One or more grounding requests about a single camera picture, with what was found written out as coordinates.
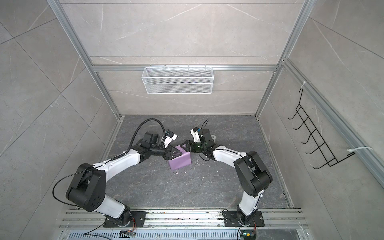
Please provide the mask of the pink wrapping paper sheet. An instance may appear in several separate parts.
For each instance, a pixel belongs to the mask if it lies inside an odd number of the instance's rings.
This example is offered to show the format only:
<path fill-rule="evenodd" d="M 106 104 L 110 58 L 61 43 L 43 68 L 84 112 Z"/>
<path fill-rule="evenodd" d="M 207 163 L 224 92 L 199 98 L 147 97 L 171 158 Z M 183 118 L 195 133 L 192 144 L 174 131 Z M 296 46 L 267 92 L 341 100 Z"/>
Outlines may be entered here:
<path fill-rule="evenodd" d="M 176 149 L 178 149 L 182 155 L 173 160 L 169 160 L 169 165 L 172 171 L 192 164 L 190 152 L 186 152 L 180 145 L 176 146 Z"/>

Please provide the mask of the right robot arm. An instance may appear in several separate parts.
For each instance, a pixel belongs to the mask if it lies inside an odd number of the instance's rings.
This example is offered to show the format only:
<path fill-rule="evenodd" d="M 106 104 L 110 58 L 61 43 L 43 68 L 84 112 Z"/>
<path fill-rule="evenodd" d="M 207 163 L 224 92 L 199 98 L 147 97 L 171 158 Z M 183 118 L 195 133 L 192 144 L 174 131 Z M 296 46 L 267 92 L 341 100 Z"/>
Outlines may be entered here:
<path fill-rule="evenodd" d="M 248 153 L 231 150 L 217 144 L 209 129 L 194 128 L 191 130 L 193 140 L 181 144 L 181 148 L 190 153 L 205 155 L 209 160 L 221 162 L 236 170 L 243 188 L 242 199 L 237 206 L 237 217 L 245 223 L 256 215 L 258 203 L 265 190 L 273 181 L 273 177 L 255 151 Z"/>

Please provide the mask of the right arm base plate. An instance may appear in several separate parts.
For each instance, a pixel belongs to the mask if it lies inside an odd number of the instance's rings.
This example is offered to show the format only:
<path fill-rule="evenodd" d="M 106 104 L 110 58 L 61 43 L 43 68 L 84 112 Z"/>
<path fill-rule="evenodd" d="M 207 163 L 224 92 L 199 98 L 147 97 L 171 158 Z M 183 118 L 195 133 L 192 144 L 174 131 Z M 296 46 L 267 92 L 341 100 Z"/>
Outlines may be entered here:
<path fill-rule="evenodd" d="M 255 211 L 249 216 L 245 216 L 241 211 L 223 210 L 222 216 L 226 227 L 264 227 L 264 217 L 262 212 Z"/>

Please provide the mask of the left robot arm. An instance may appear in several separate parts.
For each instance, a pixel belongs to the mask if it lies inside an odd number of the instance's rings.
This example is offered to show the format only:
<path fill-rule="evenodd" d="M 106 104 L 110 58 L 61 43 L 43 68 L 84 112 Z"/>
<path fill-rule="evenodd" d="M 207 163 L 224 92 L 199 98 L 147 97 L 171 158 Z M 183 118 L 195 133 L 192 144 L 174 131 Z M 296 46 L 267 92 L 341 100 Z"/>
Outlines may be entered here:
<path fill-rule="evenodd" d="M 167 131 L 158 142 L 158 134 L 145 133 L 144 138 L 127 151 L 110 160 L 79 166 L 66 192 L 66 198 L 88 212 L 97 212 L 122 221 L 129 207 L 106 195 L 106 184 L 122 171 L 142 163 L 151 156 L 173 160 L 182 153 L 171 145 L 177 135 Z"/>

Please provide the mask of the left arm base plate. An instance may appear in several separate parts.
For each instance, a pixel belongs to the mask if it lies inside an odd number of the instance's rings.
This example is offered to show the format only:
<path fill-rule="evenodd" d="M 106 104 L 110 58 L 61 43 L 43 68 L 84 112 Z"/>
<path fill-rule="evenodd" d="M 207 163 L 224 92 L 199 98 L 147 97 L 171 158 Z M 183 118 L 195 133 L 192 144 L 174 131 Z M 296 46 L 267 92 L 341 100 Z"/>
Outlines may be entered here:
<path fill-rule="evenodd" d="M 133 226 L 142 228 L 146 219 L 147 212 L 133 211 L 123 213 L 118 219 L 107 216 L 103 224 L 104 228 L 132 228 Z"/>

